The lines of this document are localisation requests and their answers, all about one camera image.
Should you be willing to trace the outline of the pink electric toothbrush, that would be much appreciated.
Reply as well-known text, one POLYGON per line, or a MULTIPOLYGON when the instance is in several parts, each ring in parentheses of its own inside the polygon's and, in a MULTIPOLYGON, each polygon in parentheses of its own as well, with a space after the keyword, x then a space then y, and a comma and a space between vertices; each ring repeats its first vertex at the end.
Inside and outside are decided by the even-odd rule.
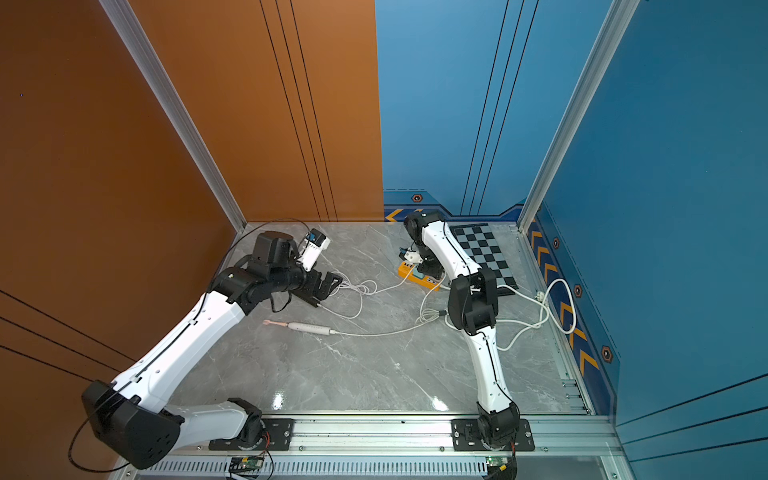
POLYGON ((337 334, 337 331, 327 326, 313 325, 313 324, 300 323, 300 322, 276 322, 272 320, 264 320, 263 324, 270 325, 270 326, 283 327, 293 331, 309 333, 313 335, 330 336, 330 335, 337 334))

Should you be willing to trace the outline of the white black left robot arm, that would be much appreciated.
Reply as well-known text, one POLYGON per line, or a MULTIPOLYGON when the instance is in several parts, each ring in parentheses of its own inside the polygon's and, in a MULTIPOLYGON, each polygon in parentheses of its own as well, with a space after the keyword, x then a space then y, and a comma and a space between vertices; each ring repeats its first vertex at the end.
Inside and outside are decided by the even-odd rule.
POLYGON ((262 447, 265 426, 255 405, 233 397, 178 407, 170 398, 210 348, 256 306, 286 293, 320 302, 342 278, 314 266, 329 238, 311 229, 300 242, 260 233, 251 254, 221 271, 190 312, 146 355, 112 381, 93 381, 81 399, 94 436, 128 464, 147 469, 177 448, 206 441, 262 447))

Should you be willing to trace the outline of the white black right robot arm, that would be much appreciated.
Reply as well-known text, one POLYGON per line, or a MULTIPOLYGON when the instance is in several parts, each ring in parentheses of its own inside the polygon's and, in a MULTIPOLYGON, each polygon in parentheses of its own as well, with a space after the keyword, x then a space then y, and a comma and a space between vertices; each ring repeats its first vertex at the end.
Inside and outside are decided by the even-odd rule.
POLYGON ((440 212, 414 212, 403 224, 429 273, 442 273, 450 281, 447 313, 470 351, 481 439, 492 449, 506 448, 519 430, 520 410, 507 388, 497 351, 495 275, 466 253, 440 212))

